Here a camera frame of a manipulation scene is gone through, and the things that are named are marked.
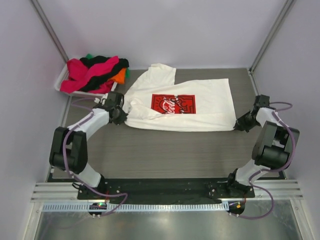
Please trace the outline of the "white coca-cola t-shirt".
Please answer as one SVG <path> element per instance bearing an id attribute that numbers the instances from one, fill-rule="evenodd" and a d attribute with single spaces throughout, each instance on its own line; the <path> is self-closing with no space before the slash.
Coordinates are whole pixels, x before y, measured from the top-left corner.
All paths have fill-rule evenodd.
<path id="1" fill-rule="evenodd" d="M 175 83 L 176 68 L 156 63 L 124 95 L 125 124 L 173 132 L 225 132 L 236 123 L 227 78 Z"/>

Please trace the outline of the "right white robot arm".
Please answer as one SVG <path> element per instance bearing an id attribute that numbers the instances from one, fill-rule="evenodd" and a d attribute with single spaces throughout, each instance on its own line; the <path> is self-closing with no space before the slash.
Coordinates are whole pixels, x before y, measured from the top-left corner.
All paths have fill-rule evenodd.
<path id="1" fill-rule="evenodd" d="M 236 120 L 234 129 L 237 131 L 249 132 L 259 126 L 261 132 L 249 162 L 228 176 L 225 191 L 231 198 L 245 196 L 252 191 L 252 184 L 258 178 L 266 173 L 281 172 L 291 164 L 300 131 L 285 124 L 278 112 L 271 107 L 269 96 L 257 95 L 253 108 Z"/>

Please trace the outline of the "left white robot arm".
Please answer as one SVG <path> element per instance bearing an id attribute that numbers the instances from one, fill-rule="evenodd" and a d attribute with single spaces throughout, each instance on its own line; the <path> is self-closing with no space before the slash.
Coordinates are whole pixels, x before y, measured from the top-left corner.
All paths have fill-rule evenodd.
<path id="1" fill-rule="evenodd" d="M 122 93 L 110 91 L 95 102 L 87 116 L 68 127 L 55 129 L 49 163 L 85 185 L 89 194 L 100 200 L 107 192 L 105 178 L 90 166 L 87 142 L 102 127 L 124 123 L 128 114 L 123 110 Z"/>

